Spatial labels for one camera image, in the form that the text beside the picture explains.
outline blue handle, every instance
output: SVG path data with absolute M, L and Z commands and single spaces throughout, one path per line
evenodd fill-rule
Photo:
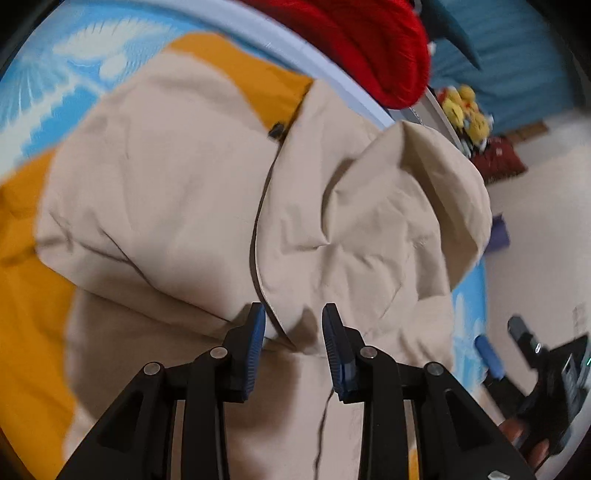
M 476 340 L 474 340 L 474 346 L 491 375 L 497 380 L 503 378 L 505 376 L 505 367 L 503 367 L 503 362 L 494 351 L 488 338 L 484 335 L 477 336 Z

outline dark teal fabric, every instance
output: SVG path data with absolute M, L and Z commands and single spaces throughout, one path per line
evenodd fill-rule
M 493 134 L 584 103 L 572 56 L 526 0 L 448 0 L 445 5 L 478 51 L 482 70 L 439 40 L 430 86 L 474 88 L 481 109 L 495 119 Z

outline metal screw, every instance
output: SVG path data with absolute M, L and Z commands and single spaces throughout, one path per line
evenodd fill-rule
M 429 372 L 431 375 L 434 375 L 435 377 L 438 377 L 443 373 L 443 365 L 438 364 L 437 362 L 431 362 L 427 365 L 427 372 Z
M 212 351 L 209 352 L 209 355 L 211 355 L 213 358 L 224 358 L 226 355 L 228 354 L 228 351 L 222 347 L 222 346 L 217 346 L 215 348 L 212 348 Z
M 372 346 L 364 346 L 359 353 L 363 358 L 376 358 L 378 351 Z
M 155 375 L 160 372 L 160 364 L 156 362 L 150 362 L 144 367 L 144 373 L 146 375 Z

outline beige jacket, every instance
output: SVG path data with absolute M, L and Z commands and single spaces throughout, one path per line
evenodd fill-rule
M 323 82 L 281 142 L 268 130 L 228 75 L 169 50 L 58 149 L 36 240 L 78 287 L 71 449 L 144 363 L 191 361 L 253 301 L 268 340 L 226 411 L 235 480 L 357 477 L 362 407 L 330 398 L 325 303 L 397 361 L 450 366 L 450 288 L 491 227 L 474 166 L 430 128 L 377 131 Z

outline blue gripper pad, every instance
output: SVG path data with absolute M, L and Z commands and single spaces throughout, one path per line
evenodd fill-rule
M 322 334 L 329 360 L 333 388 L 343 401 L 355 384 L 355 353 L 334 303 L 322 310 Z
M 246 353 L 246 381 L 244 382 L 245 397 L 255 388 L 256 371 L 261 357 L 262 341 L 265 337 L 265 307 L 261 303 L 253 303 L 248 314 L 247 325 L 252 322 L 252 336 Z

